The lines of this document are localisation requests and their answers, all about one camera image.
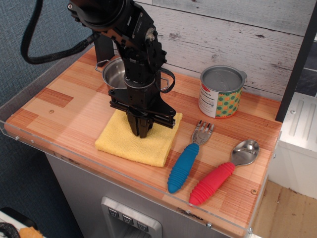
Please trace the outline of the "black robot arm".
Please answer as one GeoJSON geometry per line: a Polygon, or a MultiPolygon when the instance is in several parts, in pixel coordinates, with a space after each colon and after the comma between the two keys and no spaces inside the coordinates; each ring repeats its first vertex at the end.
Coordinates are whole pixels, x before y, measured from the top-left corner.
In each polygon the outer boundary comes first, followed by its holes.
{"type": "Polygon", "coordinates": [[[161,88],[166,51],[157,39],[154,21],[132,0],[72,0],[68,9],[76,21],[116,44],[125,67],[126,89],[111,89],[110,105],[124,111],[132,132],[145,138],[154,123],[173,128],[176,111],[162,98],[174,83],[161,88]]]}

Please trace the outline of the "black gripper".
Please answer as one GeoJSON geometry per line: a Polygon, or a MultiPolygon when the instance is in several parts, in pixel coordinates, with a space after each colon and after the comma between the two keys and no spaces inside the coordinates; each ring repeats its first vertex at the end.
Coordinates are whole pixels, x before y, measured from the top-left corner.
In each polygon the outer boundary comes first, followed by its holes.
{"type": "Polygon", "coordinates": [[[135,136],[146,138],[154,123],[173,128],[176,111],[161,98],[161,77],[145,87],[110,89],[111,106],[126,112],[135,136]]]}

